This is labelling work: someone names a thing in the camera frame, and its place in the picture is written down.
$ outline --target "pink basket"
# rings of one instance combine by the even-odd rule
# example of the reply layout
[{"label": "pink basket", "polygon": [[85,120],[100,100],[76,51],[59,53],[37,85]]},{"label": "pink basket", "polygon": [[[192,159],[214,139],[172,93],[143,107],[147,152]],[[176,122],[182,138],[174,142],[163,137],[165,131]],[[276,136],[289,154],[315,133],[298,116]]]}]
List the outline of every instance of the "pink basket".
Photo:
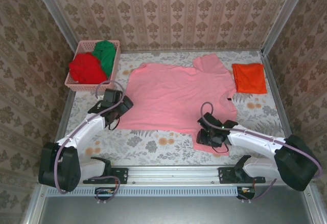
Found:
[{"label": "pink basket", "polygon": [[[78,43],[75,56],[80,53],[92,52],[98,41],[102,41],[102,40],[80,41]],[[116,56],[115,56],[114,62],[113,62],[112,73],[108,79],[108,80],[114,80],[116,77],[117,70],[118,70],[118,62],[119,62],[119,57],[121,54],[121,47],[120,47],[120,42],[117,40],[108,40],[108,41],[111,42],[114,45],[114,48],[116,49]],[[75,82],[69,72],[68,72],[67,78],[65,80],[65,85],[73,91],[95,91],[98,86],[98,84],[80,84],[78,82]],[[113,88],[113,87],[114,87],[114,83],[103,84],[99,87],[99,91],[104,91],[104,90],[106,90],[106,88]]]}]

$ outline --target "wallpaper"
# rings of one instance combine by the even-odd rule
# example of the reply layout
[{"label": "wallpaper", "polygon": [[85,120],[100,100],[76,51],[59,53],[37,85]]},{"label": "wallpaper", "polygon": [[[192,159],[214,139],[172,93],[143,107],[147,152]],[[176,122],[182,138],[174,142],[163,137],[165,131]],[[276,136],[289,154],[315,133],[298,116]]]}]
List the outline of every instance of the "wallpaper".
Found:
[{"label": "wallpaper", "polygon": [[[268,55],[292,132],[327,170],[327,0],[299,0]],[[327,206],[327,174],[318,186]]]},{"label": "wallpaper", "polygon": [[55,0],[82,39],[123,51],[260,49],[285,0]]},{"label": "wallpaper", "polygon": [[65,106],[72,52],[42,0],[0,0],[0,223],[24,217]]}]

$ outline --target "orange towel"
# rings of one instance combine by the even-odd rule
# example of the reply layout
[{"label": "orange towel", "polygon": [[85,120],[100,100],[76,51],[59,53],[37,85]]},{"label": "orange towel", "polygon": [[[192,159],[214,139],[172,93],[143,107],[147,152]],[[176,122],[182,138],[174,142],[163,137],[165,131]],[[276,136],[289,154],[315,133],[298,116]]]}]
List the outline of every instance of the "orange towel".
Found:
[{"label": "orange towel", "polygon": [[232,64],[232,68],[238,93],[267,93],[264,66],[262,64]]}]

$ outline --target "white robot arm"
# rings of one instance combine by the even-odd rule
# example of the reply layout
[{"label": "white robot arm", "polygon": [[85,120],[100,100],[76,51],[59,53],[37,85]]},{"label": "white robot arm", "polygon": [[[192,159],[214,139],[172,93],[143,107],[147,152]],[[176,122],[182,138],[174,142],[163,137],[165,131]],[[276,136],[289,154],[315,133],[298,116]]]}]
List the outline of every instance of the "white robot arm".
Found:
[{"label": "white robot arm", "polygon": [[[92,158],[88,162],[80,162],[79,155],[81,150],[97,133],[110,126],[114,120],[119,119],[133,106],[131,100],[125,96],[123,102],[115,109],[90,120],[100,111],[116,104],[121,95],[122,92],[107,89],[104,100],[99,101],[89,110],[89,114],[76,129],[57,143],[45,144],[42,150],[39,172],[39,182],[41,184],[55,186],[55,157],[58,149],[63,145],[64,149],[60,155],[61,161],[57,162],[57,180],[62,190],[73,191],[78,183],[83,180],[104,176],[107,167],[106,162],[110,163],[110,161]],[[247,156],[246,160],[242,161],[242,172],[238,172],[240,177],[242,177],[242,174],[246,174],[249,177],[261,176],[282,179],[290,187],[303,191],[318,169],[312,160],[303,156],[303,153],[299,154],[289,149],[290,146],[296,147],[316,160],[311,150],[296,136],[290,136],[287,139],[270,137],[246,129],[233,121],[226,121],[222,124],[209,113],[206,113],[198,122],[203,129],[198,133],[197,143],[210,147],[220,147],[222,144],[242,146],[266,157],[257,159]]]}]

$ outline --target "patterned table surface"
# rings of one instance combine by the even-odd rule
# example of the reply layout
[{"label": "patterned table surface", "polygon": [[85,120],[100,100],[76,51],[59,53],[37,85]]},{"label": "patterned table surface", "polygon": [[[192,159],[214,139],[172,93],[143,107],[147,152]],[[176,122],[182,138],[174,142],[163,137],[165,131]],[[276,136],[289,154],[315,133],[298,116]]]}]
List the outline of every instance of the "patterned table surface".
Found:
[{"label": "patterned table surface", "polygon": [[[122,54],[116,80],[127,86],[129,74],[143,62],[159,62],[192,66],[192,60],[209,52],[143,53]],[[216,52],[223,64],[232,73],[232,63],[261,63],[258,51]],[[275,107],[274,99],[266,78],[268,93],[265,95],[239,94],[233,96],[238,110],[237,122],[243,126],[283,137],[284,132]],[[92,92],[76,92],[67,133],[72,131],[95,105],[97,99]],[[83,149],[81,159],[100,156],[110,159],[113,165],[219,165],[235,164],[245,154],[259,156],[243,147],[231,147],[229,156],[195,151],[192,139],[173,131],[103,130]]]}]

